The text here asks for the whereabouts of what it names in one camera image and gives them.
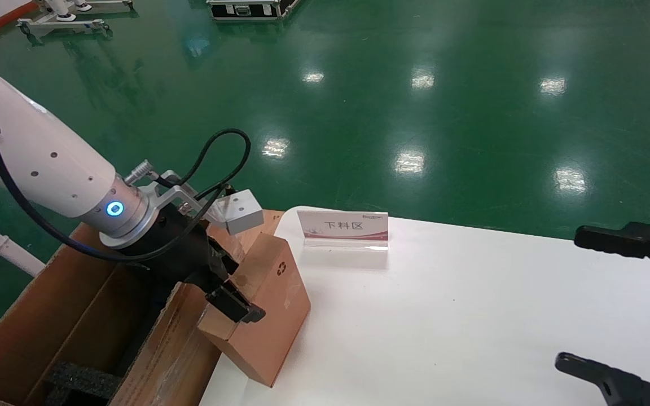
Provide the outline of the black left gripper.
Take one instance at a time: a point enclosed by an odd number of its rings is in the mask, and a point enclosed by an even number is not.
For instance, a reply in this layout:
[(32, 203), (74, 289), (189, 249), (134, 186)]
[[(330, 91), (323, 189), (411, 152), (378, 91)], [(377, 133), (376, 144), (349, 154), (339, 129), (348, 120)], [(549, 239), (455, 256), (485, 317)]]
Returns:
[[(119, 253), (138, 256), (155, 251), (173, 241), (189, 223), (190, 218), (178, 210), (160, 210), (144, 236), (119, 249)], [(266, 315), (232, 281), (226, 280), (231, 275), (231, 256), (207, 234), (203, 224), (195, 226), (172, 248), (154, 259), (144, 261), (143, 265), (170, 283), (195, 282), (205, 289), (207, 301), (231, 321), (259, 322)]]

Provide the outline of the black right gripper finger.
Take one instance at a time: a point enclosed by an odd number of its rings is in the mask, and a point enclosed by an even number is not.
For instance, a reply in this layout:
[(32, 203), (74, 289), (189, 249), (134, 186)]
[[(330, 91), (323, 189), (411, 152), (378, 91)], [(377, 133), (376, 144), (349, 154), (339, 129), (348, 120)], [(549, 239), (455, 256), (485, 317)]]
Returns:
[(597, 386), (607, 405), (650, 405), (650, 382), (619, 368), (560, 352), (555, 368)]
[(574, 243), (592, 251), (650, 259), (650, 224), (631, 222), (619, 230), (580, 226), (576, 229)]

